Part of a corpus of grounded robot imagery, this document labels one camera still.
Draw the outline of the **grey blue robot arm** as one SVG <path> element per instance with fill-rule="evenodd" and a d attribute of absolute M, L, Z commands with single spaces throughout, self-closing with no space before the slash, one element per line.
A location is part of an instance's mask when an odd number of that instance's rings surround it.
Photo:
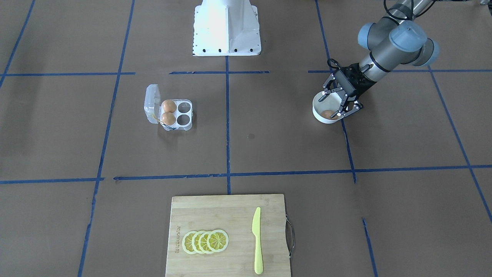
<path fill-rule="evenodd" d="M 439 45 L 428 38 L 415 19 L 425 14 L 433 0 L 399 0 L 391 7 L 383 4 L 386 14 L 376 23 L 359 30 L 358 43 L 369 51 L 360 62 L 343 67 L 334 58 L 327 60 L 333 72 L 323 91 L 313 99 L 313 115 L 331 124 L 363 108 L 360 96 L 371 89 L 398 65 L 422 67 L 433 63 Z"/>

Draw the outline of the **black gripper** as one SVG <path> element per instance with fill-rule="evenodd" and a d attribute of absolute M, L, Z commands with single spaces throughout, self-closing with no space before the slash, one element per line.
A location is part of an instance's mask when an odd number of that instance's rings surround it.
<path fill-rule="evenodd" d="M 359 64 L 351 64 L 347 67 L 336 64 L 331 68 L 334 69 L 334 75 L 330 75 L 323 83 L 323 91 L 318 102 L 325 101 L 330 95 L 338 100 L 340 106 L 333 113 L 333 118 L 344 118 L 363 109 L 359 97 L 374 86 L 374 81 L 364 75 Z"/>

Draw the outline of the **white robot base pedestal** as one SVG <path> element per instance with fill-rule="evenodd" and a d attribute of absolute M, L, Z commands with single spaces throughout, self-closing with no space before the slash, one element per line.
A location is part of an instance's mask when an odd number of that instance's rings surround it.
<path fill-rule="evenodd" d="M 258 9 L 249 0 L 204 0 L 194 9 L 193 28 L 193 56 L 262 52 Z"/>

